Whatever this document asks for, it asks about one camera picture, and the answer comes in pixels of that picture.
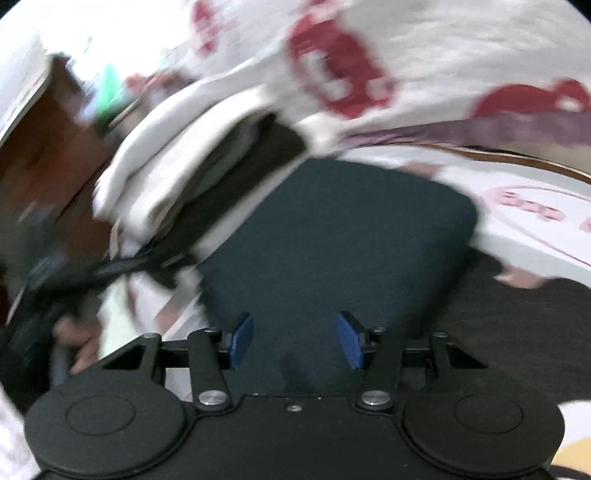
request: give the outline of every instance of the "black cloth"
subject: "black cloth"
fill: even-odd
[[[495,279],[501,271],[471,250],[430,328],[556,403],[591,399],[591,290],[563,278],[513,288]]]
[[[417,334],[475,223],[472,202],[442,184],[306,161],[199,267],[213,325],[242,311],[255,319],[230,389],[325,394],[357,386],[337,341],[338,312]]]

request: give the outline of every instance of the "folded white cloth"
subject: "folded white cloth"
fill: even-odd
[[[96,186],[95,216],[119,221],[125,235],[142,244],[149,242],[195,175],[200,177],[191,197],[213,186],[256,139],[248,137],[248,132],[246,138],[238,135],[231,146],[233,152],[213,164],[204,163],[208,155],[238,122],[247,117],[260,119],[271,105],[263,87],[237,93],[207,110],[152,157],[151,150],[129,149],[124,142]]]

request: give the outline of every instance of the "round black pad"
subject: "round black pad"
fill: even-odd
[[[479,433],[506,433],[517,428],[523,413],[517,403],[500,395],[471,395],[456,403],[456,418]]]
[[[98,395],[74,403],[66,422],[75,432],[108,435],[123,430],[135,417],[134,405],[124,398]]]
[[[564,421],[539,395],[421,394],[404,428],[428,458],[454,472],[512,478],[541,467],[560,446]]]
[[[31,407],[25,435],[42,465],[75,478],[119,477],[147,468],[178,441],[185,417],[172,392],[134,372],[103,375],[74,378],[72,388]]]

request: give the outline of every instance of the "blue gripper pad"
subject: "blue gripper pad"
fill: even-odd
[[[363,367],[363,352],[359,343],[359,333],[339,314],[336,318],[336,333],[339,343],[351,368]]]
[[[232,336],[232,346],[230,347],[230,367],[236,368],[242,362],[248,347],[252,342],[255,327],[252,315],[249,315],[237,328]]]

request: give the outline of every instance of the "green object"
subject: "green object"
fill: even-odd
[[[103,70],[96,91],[96,122],[107,126],[131,102],[113,64]]]

